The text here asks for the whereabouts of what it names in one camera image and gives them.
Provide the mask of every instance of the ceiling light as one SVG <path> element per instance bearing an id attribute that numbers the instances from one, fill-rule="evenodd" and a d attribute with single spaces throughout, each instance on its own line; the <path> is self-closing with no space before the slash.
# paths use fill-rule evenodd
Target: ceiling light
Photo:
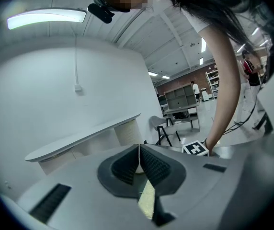
<path id="1" fill-rule="evenodd" d="M 260 47 L 261 46 L 263 46 L 265 43 L 267 43 L 268 42 L 268 40 L 266 40 L 266 41 L 264 41 L 261 45 L 260 45 Z"/>
<path id="2" fill-rule="evenodd" d="M 204 52 L 205 50 L 206 50 L 206 42 L 205 42 L 205 40 L 201 37 L 201 44 L 202 44 L 202 46 L 201 46 L 201 53 L 202 52 Z"/>
<path id="3" fill-rule="evenodd" d="M 253 35 L 255 35 L 256 33 L 257 33 L 257 31 L 259 30 L 259 28 L 258 27 L 256 27 L 255 28 L 255 30 L 253 31 L 253 33 L 252 33 L 252 35 L 251 36 L 253 36 Z"/>
<path id="4" fill-rule="evenodd" d="M 148 72 L 148 74 L 149 74 L 150 76 L 153 76 L 153 77 L 157 76 L 157 74 L 156 74 L 156 73 L 153 73 L 153 72 Z"/>
<path id="5" fill-rule="evenodd" d="M 243 47 L 245 47 L 246 46 L 246 44 L 244 44 L 243 46 L 241 46 L 240 48 L 239 48 L 239 50 L 237 50 L 237 53 L 239 53 L 242 49 L 243 49 Z"/>
<path id="6" fill-rule="evenodd" d="M 15 15 L 7 19 L 8 29 L 49 21 L 67 21 L 83 23 L 86 17 L 86 12 L 82 10 L 71 9 L 40 9 L 32 10 L 25 13 Z"/>

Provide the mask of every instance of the headset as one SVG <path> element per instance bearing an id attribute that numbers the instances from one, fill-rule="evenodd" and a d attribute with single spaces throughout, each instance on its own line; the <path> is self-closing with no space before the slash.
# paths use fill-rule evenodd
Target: headset
<path id="1" fill-rule="evenodd" d="M 94 3 L 90 4 L 87 8 L 89 13 L 98 17 L 101 21 L 109 24 L 113 20 L 113 12 L 128 13 L 130 9 L 120 9 L 110 5 L 106 0 L 93 0 Z"/>

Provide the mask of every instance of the white wall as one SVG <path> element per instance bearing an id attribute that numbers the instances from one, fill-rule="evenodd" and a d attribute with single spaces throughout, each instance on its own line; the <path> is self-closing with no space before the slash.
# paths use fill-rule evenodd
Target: white wall
<path id="1" fill-rule="evenodd" d="M 142 56 L 89 38 L 78 38 L 77 52 L 80 94 L 73 38 L 36 39 L 0 53 L 0 191 L 13 200 L 45 176 L 24 157 L 57 139 L 141 112 L 142 138 L 157 142 L 148 119 L 161 111 Z M 109 130 L 83 145 L 90 154 L 119 143 Z"/>

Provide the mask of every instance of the chair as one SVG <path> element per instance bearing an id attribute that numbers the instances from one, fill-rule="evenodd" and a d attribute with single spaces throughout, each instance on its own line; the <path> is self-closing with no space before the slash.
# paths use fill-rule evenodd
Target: chair
<path id="1" fill-rule="evenodd" d="M 171 126 L 168 126 L 168 120 L 170 120 L 171 122 Z M 158 132 L 158 142 L 159 142 L 159 145 L 160 145 L 160 130 L 162 130 L 162 132 L 165 134 L 166 136 L 166 139 L 169 143 L 169 145 L 172 147 L 172 144 L 169 140 L 169 136 L 170 135 L 174 135 L 176 134 L 177 138 L 179 139 L 179 141 L 181 141 L 180 137 L 179 137 L 179 134 L 177 133 L 176 131 L 176 126 L 173 124 L 171 118 L 160 118 L 160 117 L 157 117 L 157 116 L 152 116 L 150 118 L 150 123 L 153 125 L 153 127 L 155 128 L 155 130 Z M 166 127 L 163 127 L 161 126 L 162 124 L 166 123 L 167 126 Z"/>

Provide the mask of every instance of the floor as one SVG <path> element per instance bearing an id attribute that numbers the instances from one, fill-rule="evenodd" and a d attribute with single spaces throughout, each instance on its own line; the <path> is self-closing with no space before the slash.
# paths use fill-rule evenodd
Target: floor
<path id="1" fill-rule="evenodd" d="M 184 144 L 188 144 L 195 140 L 199 140 L 199 141 L 205 140 L 213 124 L 213 120 L 216 112 L 216 105 L 217 105 L 217 99 L 213 101 L 209 100 L 206 102 L 201 102 L 200 105 L 197 107 L 199 121 L 200 121 L 200 130 L 198 129 L 192 130 L 190 122 L 177 124 L 178 133 L 181 138 L 181 141 L 177 139 L 176 135 L 169 136 L 172 146 L 182 147 Z M 245 120 L 249 116 L 250 114 L 249 110 L 251 110 L 252 108 L 253 108 L 253 103 L 249 103 L 248 101 L 245 101 L 245 104 L 243 106 L 243 112 L 242 112 L 243 120 Z M 263 114 L 264 112 L 258 113 L 259 119 L 261 119 Z M 228 128 L 233 126 L 234 124 L 235 123 L 232 120 Z M 220 141 L 216 144 L 216 147 L 235 145 L 235 144 L 244 143 L 247 141 L 261 138 L 264 134 L 264 127 L 262 126 L 260 130 L 254 130 L 252 129 L 253 124 L 254 123 L 252 119 L 250 118 L 240 128 L 230 132 L 229 134 L 223 135 Z M 193 126 L 198 128 L 197 120 L 193 121 Z M 163 139 L 161 144 L 164 146 L 169 146 L 166 138 Z"/>

